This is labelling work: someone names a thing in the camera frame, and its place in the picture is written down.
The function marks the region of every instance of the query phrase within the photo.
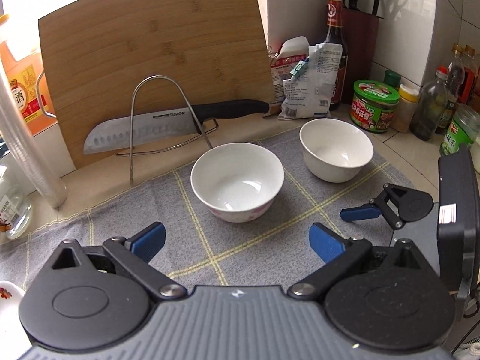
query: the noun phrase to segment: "plastic wrap roll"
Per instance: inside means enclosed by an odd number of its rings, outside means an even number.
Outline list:
[[[67,198],[67,187],[49,169],[45,158],[23,121],[7,76],[0,65],[0,134],[17,161],[18,166],[37,191],[53,207],[60,207]]]

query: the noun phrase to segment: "santoku knife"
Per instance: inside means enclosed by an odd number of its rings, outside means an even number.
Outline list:
[[[234,119],[250,114],[265,114],[268,103],[259,100],[230,100],[191,106],[201,124],[209,119]],[[133,118],[134,146],[157,140],[200,133],[189,108],[151,112]],[[88,134],[83,154],[125,149],[130,146],[130,117],[107,120]]]

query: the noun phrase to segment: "placemat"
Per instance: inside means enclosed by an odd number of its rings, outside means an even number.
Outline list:
[[[412,187],[379,154],[353,180],[332,184],[306,168],[299,128],[253,143],[275,153],[285,168],[282,189],[260,218],[226,223],[213,216],[191,189],[189,163],[0,246],[0,279],[27,289],[63,239],[101,245],[115,235],[131,237],[154,221],[165,225],[166,243],[150,264],[189,290],[197,284],[287,289],[324,264],[308,243],[314,222],[343,237],[390,243],[392,230],[383,218],[346,223],[339,217],[342,208],[376,197],[385,183]]]

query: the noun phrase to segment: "dark glass bottle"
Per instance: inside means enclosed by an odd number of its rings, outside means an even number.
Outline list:
[[[330,110],[335,110],[340,106],[345,71],[347,69],[347,61],[349,58],[349,50],[347,48],[347,43],[343,38],[342,12],[342,0],[328,0],[327,32],[320,43],[341,44],[343,48],[342,59],[340,60],[340,66],[338,67],[337,80],[335,82],[335,88],[333,89],[332,94],[332,101],[330,103]]]

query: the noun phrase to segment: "metal bolt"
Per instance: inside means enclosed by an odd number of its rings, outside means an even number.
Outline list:
[[[184,295],[184,289],[179,284],[167,284],[160,288],[160,294],[166,298],[179,298]]]
[[[291,290],[295,295],[309,296],[315,292],[315,287],[308,283],[296,283]]]

